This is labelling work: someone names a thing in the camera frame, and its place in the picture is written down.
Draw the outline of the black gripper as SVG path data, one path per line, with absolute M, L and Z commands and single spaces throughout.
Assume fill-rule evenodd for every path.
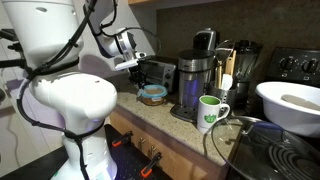
M 140 64 L 138 64 L 137 66 L 131 67 L 129 69 L 129 72 L 130 72 L 129 80 L 134 85 L 139 85 L 139 87 L 144 87 L 145 86 L 145 84 L 146 84 L 146 76 L 145 76 L 145 73 L 142 70 Z

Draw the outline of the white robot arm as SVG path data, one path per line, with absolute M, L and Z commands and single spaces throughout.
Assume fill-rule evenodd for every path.
M 84 19 L 78 20 L 73 0 L 1 0 L 22 46 L 28 76 L 17 94 L 24 114 L 23 95 L 29 90 L 41 104 L 58 111 L 65 120 L 60 129 L 68 160 L 52 180 L 114 180 L 112 159 L 104 130 L 105 118 L 116 106 L 113 84 L 78 69 L 84 46 L 81 35 L 89 28 L 100 53 L 124 61 L 117 70 L 134 67 L 139 56 L 133 35 L 125 28 L 105 35 L 102 21 L 115 16 L 116 0 L 85 0 Z

